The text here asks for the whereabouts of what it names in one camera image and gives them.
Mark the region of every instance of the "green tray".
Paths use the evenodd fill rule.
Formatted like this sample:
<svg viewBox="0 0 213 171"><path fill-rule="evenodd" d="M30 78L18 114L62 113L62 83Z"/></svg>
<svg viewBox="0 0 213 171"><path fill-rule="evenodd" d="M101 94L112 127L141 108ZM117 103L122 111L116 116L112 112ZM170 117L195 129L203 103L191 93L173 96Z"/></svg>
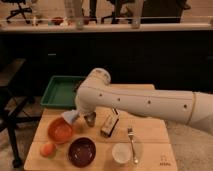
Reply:
<svg viewBox="0 0 213 171"><path fill-rule="evenodd" d="M85 79L83 76L52 76L41 99L47 108L75 109L75 88Z"/></svg>

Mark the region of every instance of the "white cup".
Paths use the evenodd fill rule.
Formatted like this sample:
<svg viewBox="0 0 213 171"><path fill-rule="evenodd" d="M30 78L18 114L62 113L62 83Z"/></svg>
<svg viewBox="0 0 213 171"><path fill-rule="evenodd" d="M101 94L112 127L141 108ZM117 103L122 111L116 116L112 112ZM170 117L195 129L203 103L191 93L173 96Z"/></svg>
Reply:
<svg viewBox="0 0 213 171"><path fill-rule="evenodd" d="M118 164L125 164L131 158L131 149L126 143L117 143L112 148L112 156Z"/></svg>

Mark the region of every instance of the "orange fruit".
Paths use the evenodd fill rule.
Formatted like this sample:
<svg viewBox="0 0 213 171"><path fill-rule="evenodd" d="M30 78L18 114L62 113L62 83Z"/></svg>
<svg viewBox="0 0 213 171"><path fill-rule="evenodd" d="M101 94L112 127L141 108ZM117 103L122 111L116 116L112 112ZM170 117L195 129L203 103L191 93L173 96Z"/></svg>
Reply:
<svg viewBox="0 0 213 171"><path fill-rule="evenodd" d="M49 157L50 155L52 155L56 150L56 146L54 143L52 142L46 142L45 144L43 144L40 148L40 154L43 157Z"/></svg>

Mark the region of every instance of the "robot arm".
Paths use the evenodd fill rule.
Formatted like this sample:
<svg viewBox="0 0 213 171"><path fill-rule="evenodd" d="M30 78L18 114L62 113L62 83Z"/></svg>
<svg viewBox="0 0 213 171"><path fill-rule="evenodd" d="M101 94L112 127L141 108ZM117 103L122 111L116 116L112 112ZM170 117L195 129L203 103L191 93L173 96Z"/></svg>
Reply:
<svg viewBox="0 0 213 171"><path fill-rule="evenodd" d="M137 90L110 86L110 75L91 71L76 95L77 110L89 116L96 106L174 121L213 134L213 95L191 91Z"/></svg>

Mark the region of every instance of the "wooden table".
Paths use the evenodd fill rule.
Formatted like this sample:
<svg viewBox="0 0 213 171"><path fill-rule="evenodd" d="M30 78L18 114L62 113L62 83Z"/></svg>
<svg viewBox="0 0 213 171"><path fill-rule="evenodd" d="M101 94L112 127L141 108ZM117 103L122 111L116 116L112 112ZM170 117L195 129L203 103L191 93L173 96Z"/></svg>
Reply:
<svg viewBox="0 0 213 171"><path fill-rule="evenodd" d="M153 86L138 86L136 88L153 88ZM60 117L64 110L44 109L42 119L39 123L34 140L30 147L24 169L27 171L78 171L81 168L73 166L68 158L67 152L70 144L79 137L88 137L95 142L96 156L94 161L84 167L85 171L175 171L177 169L172 146L169 141L165 123L159 119L151 117L138 117L125 111L119 112L119 121L110 138L100 136L100 128L106 117L112 113L112 110L104 107L96 109L95 127L88 127L83 117L80 117L74 124L75 134L69 143L57 145L55 156L44 158L40 156L40 146L49 141L47 137L47 128L51 121ZM135 134L135 148L139 157L139 164L133 164L130 160L125 165L118 165L112 158L111 150L115 143L130 141L127 135L127 126L132 125Z"/></svg>

